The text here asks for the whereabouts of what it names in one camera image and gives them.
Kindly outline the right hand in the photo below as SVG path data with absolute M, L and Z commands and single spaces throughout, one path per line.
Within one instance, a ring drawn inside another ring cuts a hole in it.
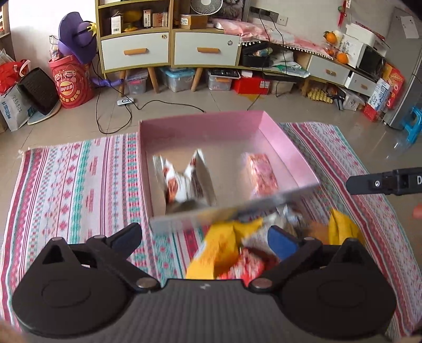
M 413 218 L 422 219 L 422 204 L 417 205 L 413 209 Z

